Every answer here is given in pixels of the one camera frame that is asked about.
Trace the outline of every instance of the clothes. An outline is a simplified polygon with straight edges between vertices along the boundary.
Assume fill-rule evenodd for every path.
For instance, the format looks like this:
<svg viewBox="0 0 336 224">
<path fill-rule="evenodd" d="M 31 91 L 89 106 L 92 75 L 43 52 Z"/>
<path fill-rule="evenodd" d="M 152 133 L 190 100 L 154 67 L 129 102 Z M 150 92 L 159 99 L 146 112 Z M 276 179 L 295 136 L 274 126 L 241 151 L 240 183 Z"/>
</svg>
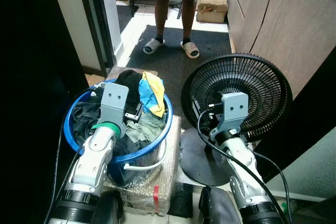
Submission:
<svg viewBox="0 0 336 224">
<path fill-rule="evenodd" d="M 156 39 L 151 39 L 150 41 L 148 41 L 148 43 L 143 48 L 143 52 L 148 54 L 148 55 L 151 55 L 156 50 L 158 50 L 159 47 L 161 47 L 163 45 L 164 45 L 164 39 L 162 39 L 162 43 L 160 43 Z"/>
<path fill-rule="evenodd" d="M 164 113 L 164 86 L 162 80 L 149 73 L 144 72 L 139 83 L 140 101 L 144 105 L 144 112 L 151 111 L 154 115 L 162 117 Z"/>
<path fill-rule="evenodd" d="M 180 46 L 184 49 L 185 53 L 189 58 L 196 59 L 200 56 L 199 50 L 196 47 L 195 43 L 187 42 L 183 44 L 183 41 L 181 41 Z"/>
<path fill-rule="evenodd" d="M 98 121 L 100 103 L 78 102 L 72 112 L 72 134 L 82 145 L 90 136 L 91 127 Z"/>
<path fill-rule="evenodd" d="M 116 141 L 116 144 L 113 148 L 112 156 L 123 156 L 137 152 L 138 150 L 140 150 L 138 146 L 134 144 L 128 136 L 125 135 L 123 138 Z"/>
<path fill-rule="evenodd" d="M 92 103 L 92 101 L 96 102 L 97 100 L 99 100 L 99 97 L 90 97 L 87 102 L 78 102 L 74 107 L 72 113 L 72 134 L 78 145 L 82 145 L 93 134 L 91 128 L 98 121 L 100 102 Z M 117 140 L 113 148 L 113 156 L 122 156 L 137 152 L 150 143 L 147 140 L 133 142 L 125 135 L 123 138 Z"/>
<path fill-rule="evenodd" d="M 138 141 L 153 142 L 162 132 L 165 123 L 152 113 L 144 113 L 138 123 L 127 121 L 126 135 L 133 143 Z"/>
<path fill-rule="evenodd" d="M 127 113 L 135 114 L 136 107 L 140 103 L 139 82 L 142 76 L 133 70 L 126 70 L 119 74 L 116 84 L 123 85 L 129 88 L 129 93 L 126 99 L 125 110 Z"/>
</svg>

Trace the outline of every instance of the slipper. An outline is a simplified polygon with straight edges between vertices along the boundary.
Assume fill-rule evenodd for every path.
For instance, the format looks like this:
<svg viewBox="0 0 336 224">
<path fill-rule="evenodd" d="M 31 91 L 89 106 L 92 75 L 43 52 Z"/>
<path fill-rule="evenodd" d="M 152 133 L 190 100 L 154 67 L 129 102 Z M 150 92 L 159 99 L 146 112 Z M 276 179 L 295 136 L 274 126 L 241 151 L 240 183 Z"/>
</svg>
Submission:
<svg viewBox="0 0 336 224">
<path fill-rule="evenodd" d="M 193 42 L 187 42 L 186 44 L 183 44 L 183 42 L 180 42 L 181 47 L 184 49 L 187 56 L 191 59 L 196 59 L 200 56 L 199 50 L 196 47 L 195 43 Z"/>
<path fill-rule="evenodd" d="M 156 39 L 151 39 L 143 48 L 143 51 L 145 52 L 145 54 L 151 55 L 152 53 L 154 53 L 159 47 L 161 47 L 164 44 L 164 40 L 162 42 L 162 44 L 160 42 L 158 42 Z M 149 47 L 152 51 L 147 52 L 145 50 L 146 47 Z"/>
</svg>

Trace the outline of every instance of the cabinet door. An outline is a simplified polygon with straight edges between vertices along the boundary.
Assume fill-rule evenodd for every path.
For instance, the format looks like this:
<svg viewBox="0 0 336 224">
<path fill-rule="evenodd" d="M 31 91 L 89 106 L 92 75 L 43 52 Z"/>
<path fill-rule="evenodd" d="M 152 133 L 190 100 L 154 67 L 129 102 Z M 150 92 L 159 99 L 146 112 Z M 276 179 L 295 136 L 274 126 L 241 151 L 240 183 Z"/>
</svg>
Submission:
<svg viewBox="0 0 336 224">
<path fill-rule="evenodd" d="M 336 46 L 336 0 L 270 0 L 251 53 L 274 63 L 293 97 Z"/>
<path fill-rule="evenodd" d="M 228 0 L 230 34 L 236 52 L 249 52 L 259 32 L 268 0 Z"/>
</svg>

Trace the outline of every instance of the green ring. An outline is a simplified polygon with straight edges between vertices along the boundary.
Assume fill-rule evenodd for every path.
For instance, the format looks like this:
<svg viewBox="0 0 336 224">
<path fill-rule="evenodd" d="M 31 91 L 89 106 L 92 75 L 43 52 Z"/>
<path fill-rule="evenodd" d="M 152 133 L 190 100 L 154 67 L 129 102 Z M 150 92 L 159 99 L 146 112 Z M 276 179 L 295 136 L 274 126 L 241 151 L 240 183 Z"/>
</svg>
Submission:
<svg viewBox="0 0 336 224">
<path fill-rule="evenodd" d="M 119 139 L 121 131 L 120 131 L 119 127 L 116 124 L 109 123 L 109 122 L 104 122 L 104 123 L 99 123 L 99 124 L 96 124 L 96 125 L 92 126 L 91 129 L 96 129 L 98 127 L 107 127 L 107 128 L 110 128 L 117 135 L 117 139 Z"/>
</svg>

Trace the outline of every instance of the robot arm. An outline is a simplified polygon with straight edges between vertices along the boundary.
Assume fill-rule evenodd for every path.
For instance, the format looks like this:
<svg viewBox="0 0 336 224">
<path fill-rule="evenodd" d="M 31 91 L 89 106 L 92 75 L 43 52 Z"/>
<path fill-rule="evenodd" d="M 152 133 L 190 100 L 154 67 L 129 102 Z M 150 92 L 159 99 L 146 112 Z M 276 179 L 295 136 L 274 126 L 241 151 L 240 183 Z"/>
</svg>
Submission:
<svg viewBox="0 0 336 224">
<path fill-rule="evenodd" d="M 238 134 L 241 123 L 248 115 L 248 96 L 242 92 L 224 94 L 222 103 L 223 114 L 218 126 L 210 131 L 210 140 L 243 163 L 262 181 L 254 154 Z M 279 213 L 259 183 L 237 163 L 230 159 L 227 161 L 233 171 L 230 187 L 243 223 L 281 224 Z"/>
<path fill-rule="evenodd" d="M 101 118 L 93 136 L 83 145 L 49 224 L 90 224 L 96 212 L 112 159 L 115 142 L 125 134 L 124 108 L 129 89 L 107 83 L 101 100 Z"/>
</svg>

